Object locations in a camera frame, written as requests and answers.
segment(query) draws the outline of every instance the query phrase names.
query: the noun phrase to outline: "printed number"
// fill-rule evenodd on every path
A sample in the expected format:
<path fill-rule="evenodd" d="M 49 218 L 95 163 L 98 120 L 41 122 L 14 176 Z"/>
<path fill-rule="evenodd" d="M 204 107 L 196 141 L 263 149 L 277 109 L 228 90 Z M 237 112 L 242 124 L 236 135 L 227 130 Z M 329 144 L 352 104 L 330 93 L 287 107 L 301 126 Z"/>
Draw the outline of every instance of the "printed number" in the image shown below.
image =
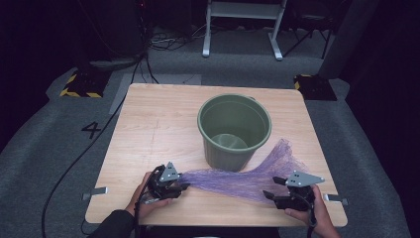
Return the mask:
<path fill-rule="evenodd" d="M 88 132 L 90 132 L 89 139 L 92 139 L 93 136 L 95 135 L 95 132 L 98 132 L 100 130 L 101 129 L 98 129 L 98 123 L 97 122 L 92 122 L 89 125 L 87 125 L 87 126 L 85 126 L 85 127 L 83 127 L 81 129 L 81 131 L 88 131 Z"/>

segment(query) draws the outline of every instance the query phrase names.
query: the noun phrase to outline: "wood grain surface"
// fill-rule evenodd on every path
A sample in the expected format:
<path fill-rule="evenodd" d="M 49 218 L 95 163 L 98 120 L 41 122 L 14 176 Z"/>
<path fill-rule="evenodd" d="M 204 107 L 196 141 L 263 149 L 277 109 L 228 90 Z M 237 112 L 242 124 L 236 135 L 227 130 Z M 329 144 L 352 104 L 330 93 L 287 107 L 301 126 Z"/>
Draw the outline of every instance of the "wood grain surface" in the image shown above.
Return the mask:
<path fill-rule="evenodd" d="M 182 173 L 208 169 L 197 114 L 209 98 L 222 93 L 241 93 L 257 100 L 268 111 L 272 131 L 244 171 L 257 167 L 280 139 L 291 142 L 293 156 L 310 174 L 324 178 L 323 193 L 337 194 L 328 165 L 297 90 L 247 87 L 142 84 L 130 86 L 96 187 L 108 193 L 94 195 L 86 220 L 100 223 L 114 209 L 124 209 L 145 172 L 173 162 Z M 335 226 L 345 226 L 343 205 L 326 201 Z M 301 226 L 283 210 L 240 198 L 190 187 L 165 208 L 142 221 L 153 225 L 199 226 Z"/>

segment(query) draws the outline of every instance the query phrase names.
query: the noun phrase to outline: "sleeve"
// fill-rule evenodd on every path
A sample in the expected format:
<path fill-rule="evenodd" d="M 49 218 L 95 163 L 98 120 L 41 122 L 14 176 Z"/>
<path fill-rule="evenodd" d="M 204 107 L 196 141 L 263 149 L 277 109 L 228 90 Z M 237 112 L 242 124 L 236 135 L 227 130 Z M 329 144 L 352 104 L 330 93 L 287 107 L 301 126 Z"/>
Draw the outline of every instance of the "sleeve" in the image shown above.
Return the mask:
<path fill-rule="evenodd" d="M 126 210 L 115 210 L 88 238 L 128 238 L 134 229 L 134 217 Z"/>

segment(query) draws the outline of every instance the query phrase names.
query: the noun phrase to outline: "white chair leg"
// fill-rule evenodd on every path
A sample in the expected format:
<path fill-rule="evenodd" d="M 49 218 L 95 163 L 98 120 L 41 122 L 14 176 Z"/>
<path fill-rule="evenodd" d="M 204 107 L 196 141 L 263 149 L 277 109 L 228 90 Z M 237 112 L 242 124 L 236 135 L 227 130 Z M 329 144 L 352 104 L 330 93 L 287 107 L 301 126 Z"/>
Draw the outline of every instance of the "white chair leg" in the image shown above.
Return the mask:
<path fill-rule="evenodd" d="M 269 42 L 271 43 L 272 50 L 274 52 L 274 57 L 276 60 L 283 60 L 283 56 L 281 55 L 280 47 L 277 43 L 277 34 L 278 29 L 280 27 L 281 19 L 283 18 L 284 9 L 286 7 L 287 0 L 281 1 L 280 9 L 278 10 L 278 16 L 275 20 L 274 31 L 272 33 L 268 33 Z"/>
<path fill-rule="evenodd" d="M 204 38 L 203 56 L 208 58 L 210 56 L 210 25 L 211 25 L 211 0 L 207 2 L 207 16 L 206 16 L 206 36 Z"/>

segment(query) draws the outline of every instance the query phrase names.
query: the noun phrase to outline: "purple net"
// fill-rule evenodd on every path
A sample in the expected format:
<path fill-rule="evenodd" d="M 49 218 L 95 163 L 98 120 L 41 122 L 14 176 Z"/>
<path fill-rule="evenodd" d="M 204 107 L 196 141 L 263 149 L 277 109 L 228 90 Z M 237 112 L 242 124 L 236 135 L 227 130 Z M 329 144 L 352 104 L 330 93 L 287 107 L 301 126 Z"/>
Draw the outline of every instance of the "purple net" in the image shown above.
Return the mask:
<path fill-rule="evenodd" d="M 217 169 L 188 171 L 183 173 L 179 182 L 188 182 L 191 186 L 272 204 L 263 195 L 263 190 L 275 195 L 288 195 L 286 186 L 274 183 L 273 177 L 288 178 L 293 171 L 308 172 L 307 167 L 298 162 L 292 155 L 290 143 L 281 139 L 265 160 L 255 169 L 234 173 Z"/>

